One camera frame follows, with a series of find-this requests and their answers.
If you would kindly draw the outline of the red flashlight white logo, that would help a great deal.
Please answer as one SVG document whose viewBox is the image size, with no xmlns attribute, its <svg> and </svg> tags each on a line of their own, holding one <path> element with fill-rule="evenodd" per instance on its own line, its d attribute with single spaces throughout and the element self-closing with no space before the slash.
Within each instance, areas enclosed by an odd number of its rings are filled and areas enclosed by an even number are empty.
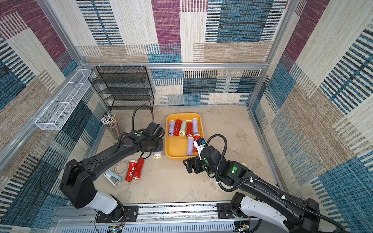
<svg viewBox="0 0 373 233">
<path fill-rule="evenodd" d="M 198 139 L 200 139 L 200 138 L 201 138 L 200 134 L 195 134 L 194 135 L 194 142 L 193 142 L 193 151 L 194 152 L 198 151 L 198 147 L 200 145 L 200 143 L 198 142 Z"/>
</svg>

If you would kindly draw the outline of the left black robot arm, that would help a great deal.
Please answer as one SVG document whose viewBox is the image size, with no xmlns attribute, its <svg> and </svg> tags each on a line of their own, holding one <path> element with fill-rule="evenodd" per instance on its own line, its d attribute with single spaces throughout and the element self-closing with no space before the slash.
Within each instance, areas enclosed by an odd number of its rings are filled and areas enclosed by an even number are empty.
<svg viewBox="0 0 373 233">
<path fill-rule="evenodd" d="M 117 143 L 80 162 L 69 161 L 64 168 L 60 190 L 77 209 L 89 207 L 106 215 L 119 212 L 119 201 L 98 191 L 94 181 L 122 159 L 137 152 L 163 150 L 163 134 L 149 136 L 132 131 L 123 133 Z"/>
</svg>

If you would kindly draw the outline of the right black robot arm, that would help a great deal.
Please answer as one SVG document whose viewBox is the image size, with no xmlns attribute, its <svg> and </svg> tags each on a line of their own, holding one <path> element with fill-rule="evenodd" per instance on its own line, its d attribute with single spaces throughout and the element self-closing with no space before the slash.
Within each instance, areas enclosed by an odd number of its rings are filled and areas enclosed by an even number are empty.
<svg viewBox="0 0 373 233">
<path fill-rule="evenodd" d="M 219 176 L 227 192 L 234 192 L 230 213 L 234 217 L 253 216 L 276 225 L 288 233 L 316 233 L 320 218 L 318 204 L 292 196 L 262 180 L 245 165 L 223 159 L 213 146 L 201 156 L 183 160 L 188 173 L 207 172 Z"/>
</svg>

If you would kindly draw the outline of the purple flashlight group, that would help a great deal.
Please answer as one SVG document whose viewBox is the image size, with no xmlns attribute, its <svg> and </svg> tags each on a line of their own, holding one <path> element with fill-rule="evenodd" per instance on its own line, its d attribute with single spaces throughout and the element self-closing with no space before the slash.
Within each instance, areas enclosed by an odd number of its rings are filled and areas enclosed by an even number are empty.
<svg viewBox="0 0 373 233">
<path fill-rule="evenodd" d="M 196 135 L 199 133 L 199 128 L 198 128 L 198 119 L 193 118 L 192 119 L 192 129 L 193 129 L 193 134 Z"/>
</svg>

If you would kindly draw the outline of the purple flashlight yellow rim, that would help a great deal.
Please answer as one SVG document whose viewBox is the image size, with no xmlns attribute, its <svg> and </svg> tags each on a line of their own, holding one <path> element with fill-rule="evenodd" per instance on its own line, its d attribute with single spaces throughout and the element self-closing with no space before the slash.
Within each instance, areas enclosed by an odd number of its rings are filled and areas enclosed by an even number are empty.
<svg viewBox="0 0 373 233">
<path fill-rule="evenodd" d="M 162 157 L 162 153 L 160 151 L 154 152 L 153 158 L 154 159 L 160 159 Z"/>
</svg>

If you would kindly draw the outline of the pale green flashlight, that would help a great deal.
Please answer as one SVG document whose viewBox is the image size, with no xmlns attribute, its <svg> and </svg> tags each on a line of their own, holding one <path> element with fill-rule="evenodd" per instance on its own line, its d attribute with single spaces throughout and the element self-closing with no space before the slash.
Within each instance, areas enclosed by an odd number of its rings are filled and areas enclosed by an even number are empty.
<svg viewBox="0 0 373 233">
<path fill-rule="evenodd" d="M 187 121 L 183 120 L 180 126 L 179 135 L 185 136 L 186 135 L 186 129 L 187 128 Z"/>
</svg>

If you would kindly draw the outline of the red flashlight group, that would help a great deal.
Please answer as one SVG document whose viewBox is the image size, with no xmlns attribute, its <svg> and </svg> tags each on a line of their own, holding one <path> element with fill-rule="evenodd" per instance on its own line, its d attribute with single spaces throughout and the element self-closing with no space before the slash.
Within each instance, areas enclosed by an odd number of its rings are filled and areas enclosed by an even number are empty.
<svg viewBox="0 0 373 233">
<path fill-rule="evenodd" d="M 193 123 L 187 122 L 186 137 L 193 137 Z"/>
<path fill-rule="evenodd" d="M 143 165 L 144 165 L 144 159 L 139 158 L 138 162 L 137 162 L 137 166 L 136 166 L 134 174 L 133 174 L 133 179 L 134 180 L 139 180 L 140 179 Z"/>
</svg>

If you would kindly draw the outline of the dark red flashlight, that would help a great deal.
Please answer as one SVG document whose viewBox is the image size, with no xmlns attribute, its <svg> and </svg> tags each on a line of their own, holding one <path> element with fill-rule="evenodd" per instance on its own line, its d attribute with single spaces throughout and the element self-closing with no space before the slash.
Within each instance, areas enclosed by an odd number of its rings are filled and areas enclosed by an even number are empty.
<svg viewBox="0 0 373 233">
<path fill-rule="evenodd" d="M 180 129 L 181 129 L 181 124 L 182 124 L 182 121 L 180 119 L 177 119 L 175 121 L 174 136 L 179 136 L 179 132 L 180 132 Z"/>
</svg>

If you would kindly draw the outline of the yellow plastic storage tray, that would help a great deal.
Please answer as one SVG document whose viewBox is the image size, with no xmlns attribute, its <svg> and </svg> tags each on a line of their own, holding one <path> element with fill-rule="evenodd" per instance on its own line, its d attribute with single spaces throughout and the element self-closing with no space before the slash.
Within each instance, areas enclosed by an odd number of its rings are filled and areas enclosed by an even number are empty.
<svg viewBox="0 0 373 233">
<path fill-rule="evenodd" d="M 192 122 L 196 118 L 198 120 L 198 133 L 201 137 L 204 137 L 204 129 L 202 125 L 201 116 L 197 113 L 177 113 L 171 114 L 167 117 L 167 123 L 165 126 L 166 137 L 165 137 L 165 154 L 173 160 L 185 160 L 191 157 L 198 156 L 198 152 L 194 151 L 192 156 L 187 155 L 188 137 L 186 136 L 168 136 L 169 132 L 169 122 L 170 121 L 186 121 Z"/>
</svg>

